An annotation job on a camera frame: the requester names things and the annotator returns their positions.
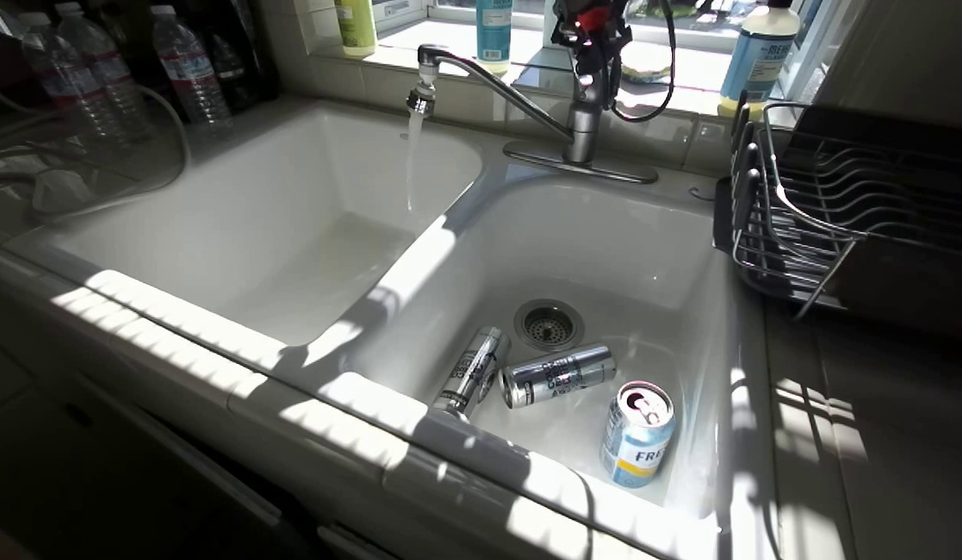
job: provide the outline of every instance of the sink drain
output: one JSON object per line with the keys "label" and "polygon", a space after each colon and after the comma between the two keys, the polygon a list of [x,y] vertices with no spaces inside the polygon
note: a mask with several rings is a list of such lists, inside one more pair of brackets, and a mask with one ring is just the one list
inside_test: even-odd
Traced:
{"label": "sink drain", "polygon": [[534,300],[516,312],[516,333],[537,350],[557,352],[577,346],[584,323],[574,308],[556,300]]}

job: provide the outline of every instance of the blue and white can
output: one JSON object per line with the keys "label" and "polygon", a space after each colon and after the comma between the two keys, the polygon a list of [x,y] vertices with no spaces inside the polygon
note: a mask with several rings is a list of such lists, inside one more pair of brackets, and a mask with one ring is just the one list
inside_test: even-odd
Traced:
{"label": "blue and white can", "polygon": [[675,428],[670,397],[661,387],[634,380],[609,404],[601,460],[609,479],[628,488],[645,486],[657,475]]}

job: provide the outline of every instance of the white sink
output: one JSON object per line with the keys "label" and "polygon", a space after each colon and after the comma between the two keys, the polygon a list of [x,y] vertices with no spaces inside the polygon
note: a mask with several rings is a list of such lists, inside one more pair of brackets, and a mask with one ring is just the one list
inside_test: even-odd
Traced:
{"label": "white sink", "polygon": [[[471,185],[483,148],[427,128],[418,153],[430,156],[429,172],[414,175],[409,202],[406,120],[299,105],[247,114],[266,121],[263,134],[143,201],[40,228],[10,248],[79,283],[115,270],[282,343],[307,343]],[[76,257],[89,266],[64,272]]]}
{"label": "white sink", "polygon": [[611,348],[616,379],[519,410],[487,398],[471,423],[607,481],[598,450],[609,401],[623,383],[648,380],[673,398],[677,430],[658,479],[633,492],[706,517],[736,361],[736,286],[712,248],[712,210],[692,206],[576,175],[510,185],[450,233],[449,257],[350,368],[428,404],[478,327],[509,335],[509,362],[545,354],[513,318],[531,300],[562,301],[583,319],[583,344]]}

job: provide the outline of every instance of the wire dish rack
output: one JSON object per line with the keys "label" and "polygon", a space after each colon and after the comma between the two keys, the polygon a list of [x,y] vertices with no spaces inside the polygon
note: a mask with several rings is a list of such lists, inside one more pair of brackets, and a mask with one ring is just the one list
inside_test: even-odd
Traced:
{"label": "wire dish rack", "polygon": [[[822,134],[843,128],[835,125],[803,127],[819,109],[769,103],[762,123],[751,123],[745,100],[737,109],[732,188],[718,191],[732,196],[722,203],[730,222],[722,248],[744,281],[800,302],[800,319],[813,305],[871,314],[899,306],[918,289],[914,279],[962,274],[962,159],[861,142],[861,131],[858,141]],[[789,130],[770,124],[779,111],[804,113]],[[890,286],[901,280],[908,287]]]}

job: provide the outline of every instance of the countertop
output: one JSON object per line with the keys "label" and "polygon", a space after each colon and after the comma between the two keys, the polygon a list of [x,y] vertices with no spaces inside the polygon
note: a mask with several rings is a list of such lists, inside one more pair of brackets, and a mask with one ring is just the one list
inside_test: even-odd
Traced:
{"label": "countertop", "polygon": [[962,558],[962,343],[765,300],[780,557]]}

